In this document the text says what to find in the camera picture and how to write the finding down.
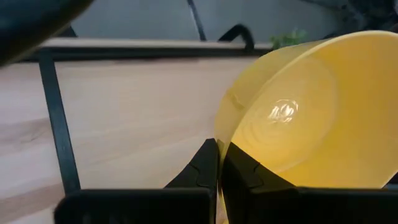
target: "green plant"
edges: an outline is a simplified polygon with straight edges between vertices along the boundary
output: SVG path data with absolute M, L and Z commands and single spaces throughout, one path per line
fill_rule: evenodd
M 289 34 L 273 36 L 271 37 L 272 47 L 274 49 L 279 49 L 281 47 L 300 44 L 306 34 L 307 33 L 304 30 L 294 29 Z

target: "wooden table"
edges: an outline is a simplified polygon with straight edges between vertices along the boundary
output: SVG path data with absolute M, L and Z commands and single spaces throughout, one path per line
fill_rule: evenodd
M 139 43 L 53 39 L 46 44 Z M 162 188 L 213 137 L 221 97 L 255 59 L 57 62 L 81 187 Z M 0 223 L 52 223 L 64 191 L 38 63 L 0 70 L 0 94 Z

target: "yellow bowl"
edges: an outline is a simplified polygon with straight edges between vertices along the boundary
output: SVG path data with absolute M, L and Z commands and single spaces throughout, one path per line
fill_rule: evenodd
M 298 186 L 381 188 L 397 110 L 398 35 L 358 32 L 261 57 L 222 99 L 215 138 L 221 160 L 232 141 Z

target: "gray floor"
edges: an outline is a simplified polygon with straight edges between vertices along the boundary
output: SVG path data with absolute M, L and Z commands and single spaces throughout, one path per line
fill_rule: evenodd
M 217 40 L 237 23 L 248 26 L 255 41 L 273 35 L 307 32 L 316 40 L 339 22 L 329 10 L 299 0 L 194 0 L 208 40 Z M 72 28 L 79 37 L 199 40 L 187 0 L 96 0 Z

